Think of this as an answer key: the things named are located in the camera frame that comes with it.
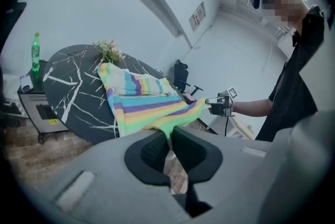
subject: black shirt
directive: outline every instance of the black shirt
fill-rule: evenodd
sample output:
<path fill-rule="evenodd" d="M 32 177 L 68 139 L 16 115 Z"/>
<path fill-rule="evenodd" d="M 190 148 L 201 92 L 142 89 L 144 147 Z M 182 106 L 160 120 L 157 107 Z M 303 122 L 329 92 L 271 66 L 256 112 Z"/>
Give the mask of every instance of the black shirt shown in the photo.
<path fill-rule="evenodd" d="M 317 111 L 299 72 L 323 42 L 324 25 L 323 12 L 312 6 L 303 19 L 301 37 L 297 32 L 292 37 L 295 49 L 269 96 L 273 105 L 256 140 L 272 141 L 279 130 L 293 127 Z"/>

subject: round table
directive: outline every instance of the round table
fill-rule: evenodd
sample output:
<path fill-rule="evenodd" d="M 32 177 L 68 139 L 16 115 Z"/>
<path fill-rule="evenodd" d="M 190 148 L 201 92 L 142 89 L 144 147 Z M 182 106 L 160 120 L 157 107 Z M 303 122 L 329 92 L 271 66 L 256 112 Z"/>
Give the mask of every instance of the round table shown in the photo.
<path fill-rule="evenodd" d="M 115 63 L 116 66 L 163 78 L 147 64 L 129 55 L 124 56 L 122 61 Z M 93 45 L 69 46 L 50 58 L 43 77 L 44 91 L 53 112 L 78 137 L 93 144 L 119 138 L 105 88 L 97 74 L 102 62 L 105 61 L 98 56 Z"/>

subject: black chair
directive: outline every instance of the black chair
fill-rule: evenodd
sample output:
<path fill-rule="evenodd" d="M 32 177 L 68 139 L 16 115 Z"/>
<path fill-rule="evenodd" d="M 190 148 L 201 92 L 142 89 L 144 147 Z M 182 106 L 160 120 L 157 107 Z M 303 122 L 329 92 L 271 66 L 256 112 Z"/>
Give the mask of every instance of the black chair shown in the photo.
<path fill-rule="evenodd" d="M 182 63 L 180 60 L 177 60 L 174 65 L 173 84 L 182 94 L 185 93 L 186 86 L 191 86 L 186 82 L 188 76 L 187 68 L 188 68 L 187 64 Z M 191 93 L 191 96 L 193 96 L 198 90 L 203 91 L 203 89 L 201 89 L 196 85 L 194 85 L 194 87 L 195 89 Z"/>

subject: purple stripe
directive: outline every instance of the purple stripe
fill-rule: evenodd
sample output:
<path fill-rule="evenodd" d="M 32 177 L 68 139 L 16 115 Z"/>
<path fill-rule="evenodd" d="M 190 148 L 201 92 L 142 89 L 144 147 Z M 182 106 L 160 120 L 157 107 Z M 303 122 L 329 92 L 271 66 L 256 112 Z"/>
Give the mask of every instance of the purple stripe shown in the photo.
<path fill-rule="evenodd" d="M 134 75 L 131 75 L 130 77 L 131 77 L 131 81 L 132 81 L 133 83 L 136 84 L 136 88 L 135 88 L 136 94 L 137 94 L 138 92 L 141 93 L 142 86 L 141 86 L 140 82 L 139 82 L 138 80 L 135 79 L 135 76 L 134 76 Z"/>
<path fill-rule="evenodd" d="M 158 102 L 154 104 L 145 104 L 140 106 L 132 106 L 132 107 L 123 107 L 122 103 L 114 103 L 115 109 L 123 109 L 124 113 L 135 113 L 137 111 L 142 111 L 146 109 L 155 109 L 159 107 L 164 107 L 168 105 L 178 104 L 180 102 L 183 102 L 181 99 L 179 100 L 173 100 L 173 101 L 167 101 L 167 102 Z"/>
<path fill-rule="evenodd" d="M 107 98 L 109 97 L 109 96 L 111 96 L 113 94 L 113 90 L 111 89 L 111 88 L 109 88 L 108 90 L 107 90 L 107 92 L 106 92 L 106 96 L 107 96 Z"/>
<path fill-rule="evenodd" d="M 167 116 L 174 116 L 174 115 L 184 114 L 184 113 L 188 112 L 190 109 L 192 109 L 193 107 L 195 107 L 196 104 L 197 104 L 197 102 L 193 102 L 186 109 L 178 110 L 175 113 L 168 114 Z"/>

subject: colorful striped fabric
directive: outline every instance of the colorful striped fabric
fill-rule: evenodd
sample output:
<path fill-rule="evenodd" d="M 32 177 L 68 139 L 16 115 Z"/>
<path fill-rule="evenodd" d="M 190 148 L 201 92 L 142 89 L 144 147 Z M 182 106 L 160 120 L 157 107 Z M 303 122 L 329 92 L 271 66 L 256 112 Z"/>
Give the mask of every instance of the colorful striped fabric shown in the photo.
<path fill-rule="evenodd" d="M 101 64 L 98 74 L 121 137 L 154 128 L 170 141 L 175 126 L 196 120 L 204 109 L 204 98 L 187 105 L 166 78 L 131 73 L 111 63 Z"/>

